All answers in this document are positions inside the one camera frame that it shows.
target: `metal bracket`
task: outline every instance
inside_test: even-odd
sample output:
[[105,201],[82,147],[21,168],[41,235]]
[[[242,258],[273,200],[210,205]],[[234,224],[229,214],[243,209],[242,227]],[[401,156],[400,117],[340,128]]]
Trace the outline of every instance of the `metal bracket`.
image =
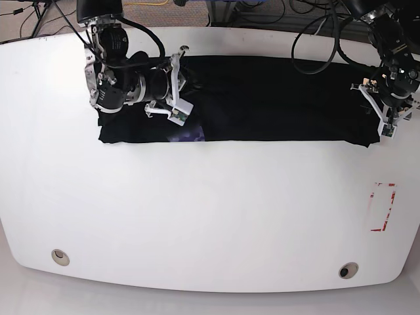
[[170,61],[171,71],[171,92],[166,97],[166,103],[172,110],[165,110],[155,108],[156,102],[150,102],[144,107],[144,111],[148,117],[152,117],[152,114],[165,114],[168,115],[168,120],[176,123],[177,125],[183,126],[186,119],[191,114],[194,107],[193,104],[183,100],[179,97],[179,91],[185,86],[185,77],[180,73],[180,59],[184,56],[185,52],[188,51],[187,46],[182,46],[177,54],[173,54]]
[[98,87],[96,85],[96,74],[95,74],[95,56],[90,49],[85,47],[86,55],[86,66],[85,66],[85,76],[87,88],[89,89],[89,94],[91,96],[90,103],[92,107],[96,106],[96,101],[98,100]]

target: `black cloth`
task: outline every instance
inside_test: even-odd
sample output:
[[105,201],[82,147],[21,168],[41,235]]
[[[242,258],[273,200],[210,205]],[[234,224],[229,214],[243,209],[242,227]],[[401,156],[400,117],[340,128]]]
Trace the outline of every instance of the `black cloth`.
[[147,118],[140,103],[112,115],[99,113],[99,139],[168,142],[201,128],[205,141],[345,140],[366,147],[379,142],[379,118],[373,111],[367,114],[359,91],[350,90],[364,74],[349,65],[332,64],[318,75],[303,75],[284,58],[186,56],[182,67],[188,86],[181,97],[194,105],[183,127],[166,115]]

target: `black cable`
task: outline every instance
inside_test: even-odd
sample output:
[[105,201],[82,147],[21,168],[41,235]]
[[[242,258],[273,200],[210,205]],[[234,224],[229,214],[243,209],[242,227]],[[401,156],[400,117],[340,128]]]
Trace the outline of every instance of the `black cable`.
[[149,30],[148,28],[145,28],[143,25],[138,24],[136,22],[127,20],[123,17],[117,17],[117,20],[119,20],[121,23],[124,23],[126,25],[130,25],[133,28],[136,28],[144,33],[146,33],[147,35],[150,36],[150,38],[156,43],[157,47],[159,48],[159,61],[163,62],[163,59],[165,59],[165,46],[163,46],[163,43],[160,41],[159,37],[155,35],[154,32],[152,32],[151,30]]
[[339,18],[338,18],[338,16],[337,16],[337,12],[335,11],[335,7],[334,7],[334,4],[333,4],[333,0],[328,0],[329,1],[329,3],[330,3],[330,5],[331,5],[331,14],[329,14],[329,15],[331,15],[332,17],[333,17],[333,27],[334,27],[334,29],[333,29],[333,31],[334,31],[334,48],[333,48],[333,51],[331,52],[331,56],[328,58],[328,60],[327,60],[327,62],[324,64],[324,65],[322,65],[322,67],[321,68],[319,68],[319,69],[316,69],[316,70],[310,70],[310,71],[308,71],[308,70],[302,70],[302,69],[300,69],[297,65],[296,65],[296,61],[295,61],[295,47],[296,47],[296,44],[297,44],[297,41],[299,40],[299,38],[301,38],[301,36],[302,36],[302,34],[309,28],[309,27],[311,27],[312,25],[314,25],[315,23],[317,23],[318,21],[320,21],[320,20],[323,20],[324,18],[326,18],[325,16],[321,16],[321,17],[319,17],[319,18],[317,18],[317,19],[315,19],[315,20],[313,20],[311,23],[309,23],[307,26],[305,26],[304,27],[304,29],[298,34],[298,36],[296,37],[296,39],[295,39],[295,41],[293,42],[293,45],[292,45],[292,48],[291,48],[291,61],[292,61],[292,63],[293,63],[293,65],[294,65],[294,67],[295,67],[295,69],[298,71],[298,72],[301,72],[302,74],[310,74],[310,75],[312,75],[312,74],[318,74],[318,73],[320,73],[320,72],[322,72],[322,71],[324,71],[332,62],[333,62],[333,59],[334,59],[334,56],[335,56],[335,53],[337,52],[337,49],[338,49],[338,47],[339,47],[339,44],[340,44],[340,26],[339,26]]
[[[76,12],[76,10],[73,10],[72,12],[66,14],[66,16],[72,15]],[[57,20],[60,20],[61,18],[63,18],[62,16],[59,16],[58,18],[53,18],[52,20],[46,21],[44,24],[42,24],[41,28],[43,28],[46,24],[50,23],[50,22],[54,22]]]
[[256,3],[256,4],[254,4],[254,5],[250,5],[249,3],[245,2],[245,1],[240,1],[240,3],[241,3],[241,5],[243,5],[245,8],[254,9],[254,8],[256,8],[256,7],[260,6],[260,5],[262,5],[264,2],[263,2],[263,1],[260,1],[260,2],[257,2],[257,3]]
[[28,5],[26,8],[20,8],[20,9],[13,10],[13,12],[10,12],[10,13],[0,14],[0,16],[4,16],[4,15],[17,15],[19,13],[24,12],[27,8],[30,8],[30,7],[32,7],[32,5]]
[[254,23],[254,24],[260,24],[260,25],[267,25],[267,24],[277,23],[278,21],[280,21],[284,17],[284,14],[286,13],[286,5],[284,4],[284,0],[280,0],[280,1],[283,4],[283,12],[282,12],[282,15],[280,15],[280,17],[277,20],[275,20],[275,21],[272,21],[272,22],[256,22],[256,21],[252,21],[252,20],[249,20],[247,18],[244,18],[243,16],[239,16],[239,17],[242,20],[245,20],[245,21],[248,21],[248,22]]
[[[340,34],[340,36],[341,36],[341,32],[343,31],[343,29],[347,26],[347,25],[349,25],[351,22],[353,21],[353,17],[349,17],[349,18],[346,18],[345,20],[343,20],[341,23],[340,23],[340,26],[339,26],[339,34]],[[365,64],[360,64],[359,62],[356,62],[356,61],[354,61],[354,60],[352,60],[352,59],[350,59],[345,53],[344,53],[344,51],[342,50],[342,48],[341,48],[341,44],[339,43],[339,47],[338,47],[338,49],[337,49],[337,52],[339,53],[339,55],[341,56],[341,58],[342,59],[344,59],[344,61],[345,62],[347,62],[348,64],[350,64],[351,66],[354,66],[355,68],[358,68],[359,70],[361,70],[361,71],[363,71],[363,72],[367,72],[367,73],[369,73],[369,74],[372,74],[374,71],[375,71],[375,69],[372,69],[372,67],[369,67],[369,66],[367,66],[367,65],[365,65]]]
[[33,11],[31,14],[29,14],[26,19],[22,22],[22,24],[20,25],[20,29],[19,29],[19,38],[22,38],[22,28],[24,27],[24,24],[26,23],[26,21],[32,16],[32,14],[35,13],[35,11]]
[[69,27],[69,25],[65,25],[65,26],[62,26],[58,31],[56,31],[55,33],[52,33],[52,34],[41,34],[41,35],[38,35],[37,37],[45,37],[45,36],[54,36],[54,35],[57,35],[61,30],[63,30],[64,28],[70,28]]
[[85,33],[87,36],[87,40],[89,41],[89,44],[91,45],[91,47],[93,47],[92,39],[91,39],[91,36],[89,35],[89,32],[86,30]]
[[24,38],[12,38],[12,39],[8,39],[6,41],[0,41],[0,45],[3,44],[7,44],[7,43],[14,43],[15,41],[23,41],[25,39],[29,39],[29,37],[24,37]]
[[289,6],[290,6],[291,10],[293,12],[296,12],[297,14],[308,14],[308,13],[312,12],[313,10],[315,10],[315,8],[316,8],[314,5],[312,5],[311,8],[309,10],[307,10],[307,11],[298,11],[295,8],[295,5],[294,5],[293,0],[289,0]]
[[374,80],[380,73],[381,73],[381,69],[383,67],[383,61],[381,61],[381,64],[379,65],[379,67],[376,69],[376,71],[371,75],[369,81]]
[[[315,2],[310,2],[310,1],[307,1],[307,0],[297,0],[297,1],[302,2],[302,3],[306,3],[307,5],[312,5],[313,7],[317,8],[317,9],[321,9],[321,10],[325,10],[325,9],[329,10],[331,8],[331,5],[329,3],[315,3]],[[336,0],[333,1],[333,6],[334,7],[337,6],[338,4],[339,4],[338,1],[336,1]]]
[[68,24],[68,26],[72,29],[72,31],[76,34],[76,36],[80,39],[80,41],[84,44],[85,47],[87,47],[92,53],[93,55],[96,57],[96,59],[98,59],[103,65],[111,68],[111,69],[123,69],[123,68],[133,68],[133,67],[139,67],[139,66],[146,66],[149,63],[148,62],[137,62],[135,64],[123,64],[123,65],[113,65],[113,64],[109,64],[107,63],[105,60],[103,60],[101,58],[101,56],[93,49],[92,41],[89,38],[89,33],[88,34],[88,38],[89,38],[89,42],[91,44],[88,44],[85,42],[85,40],[80,36],[80,34],[75,30],[75,28],[73,27],[72,23],[70,23],[70,21],[68,20],[67,16],[63,13],[63,11],[61,11],[60,7],[57,5],[56,0],[51,0],[52,3],[54,3],[55,7],[57,8],[57,10],[59,11],[59,13],[61,14],[61,16],[63,17],[63,19],[66,21],[66,23]]

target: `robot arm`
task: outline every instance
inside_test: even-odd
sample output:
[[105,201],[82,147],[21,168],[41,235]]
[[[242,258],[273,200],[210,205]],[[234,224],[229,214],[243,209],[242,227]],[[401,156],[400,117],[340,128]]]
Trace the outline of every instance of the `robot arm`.
[[[193,105],[179,97],[186,83],[179,62],[188,47],[166,58],[165,48],[154,33],[124,19],[121,0],[77,0],[77,22],[84,24],[89,39],[85,75],[94,108],[113,114],[124,104],[143,102],[149,117],[165,114],[184,125]],[[120,22],[146,32],[158,45],[159,58],[151,60],[144,51],[127,58],[129,38]]]
[[419,63],[411,54],[400,23],[388,15],[388,1],[342,1],[355,19],[368,24],[369,38],[382,61],[375,81],[354,88],[362,92],[379,116],[378,133],[393,137],[398,122],[407,119],[417,107],[411,95],[420,92]]
[[[387,0],[342,2],[353,18],[368,24],[371,42],[382,60],[373,77],[354,88],[381,118],[379,134],[391,137],[398,121],[414,108],[411,94],[419,91],[419,63],[411,55],[402,27],[388,15]],[[121,0],[77,0],[77,21],[86,26],[90,42],[85,49],[85,73],[94,108],[116,113],[124,104],[145,102],[149,117],[166,114],[169,120],[184,124],[193,105],[179,97],[186,83],[179,60],[188,47],[165,58],[163,44],[150,30],[123,18]],[[120,22],[146,32],[159,47],[159,59],[150,60],[143,51],[127,58],[129,40]]]

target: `cable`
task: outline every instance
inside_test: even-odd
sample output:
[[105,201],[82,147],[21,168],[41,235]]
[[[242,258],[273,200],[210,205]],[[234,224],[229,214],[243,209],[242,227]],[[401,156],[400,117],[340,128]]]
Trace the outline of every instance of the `cable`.
[[331,56],[329,56],[327,62],[322,65],[321,68],[318,68],[316,70],[302,70],[300,69],[297,65],[296,65],[296,60],[295,60],[295,47],[297,44],[297,41],[299,40],[299,38],[301,38],[302,34],[312,25],[314,25],[315,23],[317,23],[318,21],[322,20],[323,18],[326,18],[325,16],[321,16],[315,20],[313,20],[311,23],[309,23],[307,26],[304,27],[304,29],[298,34],[298,36],[296,37],[295,41],[293,42],[292,48],[291,48],[291,61],[295,67],[295,69],[298,72],[301,72],[302,74],[318,74],[322,71],[324,71],[332,62],[335,56],[335,53],[337,52],[337,49],[339,47],[340,44],[340,27],[339,27],[339,18],[337,16],[337,12],[335,11],[335,7],[333,4],[333,0],[328,0],[329,4],[331,5],[331,15],[333,17],[333,24],[334,24],[334,48],[333,51],[331,52]]
[[[312,5],[313,7],[317,8],[317,9],[322,9],[322,10],[331,9],[331,4],[330,3],[316,3],[316,2],[310,2],[310,1],[307,1],[307,0],[297,0],[297,1],[302,2],[302,3],[306,3],[307,5]],[[338,4],[339,4],[338,1],[336,1],[336,0],[333,1],[333,6],[334,7]]]
[[326,16],[326,18],[324,18],[324,21],[321,22],[320,27],[316,30],[314,34],[315,36],[317,36],[320,33],[322,26],[324,26],[324,24],[327,22],[328,19],[329,19],[329,16]]
[[254,8],[256,8],[256,7],[260,6],[260,5],[262,5],[264,2],[263,2],[263,1],[260,1],[260,2],[257,2],[257,3],[256,3],[256,4],[254,4],[254,5],[250,5],[250,4],[249,4],[249,3],[247,3],[246,1],[240,1],[240,3],[241,3],[241,5],[243,5],[245,8],[254,9]]
[[22,38],[22,28],[24,27],[24,24],[26,23],[26,21],[32,16],[32,14],[35,13],[35,11],[33,11],[31,14],[29,14],[26,19],[22,22],[22,24],[20,25],[20,29],[19,29],[19,38]]
[[296,10],[296,8],[295,8],[295,6],[294,6],[294,4],[293,4],[293,0],[289,0],[289,6],[290,6],[290,8],[291,8],[291,10],[293,11],[293,12],[296,12],[297,14],[307,14],[307,13],[310,13],[310,12],[312,12],[313,10],[315,10],[315,6],[314,5],[312,5],[312,7],[309,9],[309,10],[307,10],[307,11],[303,11],[303,12],[301,12],[301,11],[298,11],[298,10]]
[[[89,38],[89,33],[87,33],[87,34],[88,34],[88,39],[89,39],[90,44],[86,43],[85,40],[80,36],[80,34],[75,30],[75,28],[73,27],[72,23],[70,23],[70,21],[68,20],[67,16],[63,13],[63,11],[61,11],[60,7],[57,5],[56,0],[51,0],[51,2],[54,3],[55,7],[59,11],[59,13],[63,17],[63,19],[66,21],[66,23],[68,24],[68,26],[72,29],[72,31],[76,34],[76,36],[80,39],[80,41],[84,44],[84,46],[87,47],[93,53],[93,55],[96,57],[96,59],[98,59],[103,65],[105,65],[105,66],[107,66],[107,67],[109,67],[111,69],[123,69],[123,68],[133,68],[133,67],[139,67],[139,66],[146,66],[147,64],[149,64],[148,62],[137,62],[135,64],[113,65],[113,64],[109,64],[109,63],[105,62],[105,60],[103,60],[101,58],[101,56],[92,48],[92,45],[91,45],[92,44],[92,41]],[[123,23],[128,22],[128,23],[133,24],[133,25],[135,24],[136,26],[141,26],[140,24],[137,24],[137,23],[128,21],[128,20],[126,20],[124,18],[121,18],[121,20],[124,20]],[[159,43],[159,44],[157,43],[157,45],[159,46],[159,52],[162,55],[162,49],[161,49],[161,47],[163,47],[162,42],[158,39],[158,37],[152,31],[146,29],[146,33],[150,37],[152,37],[150,35],[150,34],[152,34],[157,39],[157,41]],[[165,57],[165,47],[163,47],[163,57]]]
[[372,80],[374,80],[380,73],[381,73],[381,69],[383,67],[383,61],[381,61],[381,64],[379,65],[379,67],[375,70],[375,72],[371,75],[369,82],[372,82]]
[[267,25],[267,24],[273,24],[273,23],[277,23],[278,21],[280,21],[283,17],[284,14],[286,13],[286,5],[284,4],[284,0],[280,0],[283,4],[283,12],[282,15],[280,15],[280,17],[272,22],[256,22],[256,21],[252,21],[252,20],[248,20],[247,18],[244,18],[243,16],[239,16],[242,20],[248,21],[250,23],[254,23],[254,24],[260,24],[260,25]]
[[157,47],[159,48],[159,61],[162,62],[163,59],[165,58],[165,46],[163,46],[163,43],[160,41],[159,37],[155,35],[154,32],[152,32],[151,30],[149,30],[148,28],[145,28],[143,25],[138,24],[136,22],[127,20],[123,17],[117,17],[117,20],[119,20],[121,23],[124,23],[126,25],[130,25],[133,28],[136,28],[144,33],[146,33],[147,35],[150,36],[150,38],[156,43]]
[[[73,10],[72,12],[66,14],[66,16],[72,15],[76,12],[76,10]],[[58,18],[53,18],[52,20],[46,21],[44,24],[42,24],[41,28],[43,28],[46,24],[50,23],[50,22],[54,22],[57,20],[60,20],[61,18],[63,18],[62,16],[59,16]]]
[[[343,20],[343,21],[340,23],[340,26],[339,26],[339,35],[340,35],[340,36],[341,36],[341,32],[343,31],[343,29],[344,29],[347,25],[349,25],[352,21],[353,21],[353,17],[349,17],[349,18],[346,18],[345,20]],[[354,60],[350,59],[350,58],[349,58],[349,57],[348,57],[348,56],[344,53],[344,51],[342,50],[340,42],[339,42],[339,46],[338,46],[337,51],[338,51],[338,53],[339,53],[340,57],[341,57],[342,59],[344,59],[344,61],[345,61],[345,62],[347,62],[347,63],[348,63],[348,64],[350,64],[351,66],[354,66],[355,68],[358,68],[358,69],[359,69],[359,70],[361,70],[361,71],[363,71],[363,72],[367,72],[367,73],[369,73],[369,74],[372,74],[372,73],[373,73],[373,71],[375,70],[375,69],[372,69],[372,68],[371,68],[371,67],[369,67],[369,66],[366,66],[365,64],[360,64],[360,63],[358,63],[358,62],[356,62],[356,61],[354,61]]]
[[126,5],[166,5],[168,4],[169,0],[165,0],[164,2],[158,2],[158,3],[147,3],[147,2],[128,2],[128,3],[124,3],[124,6]]
[[16,14],[19,14],[19,13],[24,12],[27,8],[30,8],[30,7],[32,7],[32,5],[28,5],[26,8],[20,8],[20,9],[13,10],[13,12],[10,12],[10,13],[0,14],[0,16],[4,16],[4,15],[16,15]]
[[70,28],[70,27],[69,27],[69,25],[65,25],[65,26],[61,27],[55,33],[52,33],[52,34],[41,34],[41,35],[38,35],[37,37],[54,36],[54,35],[57,35],[58,33],[60,33],[60,31],[63,30],[64,28]]

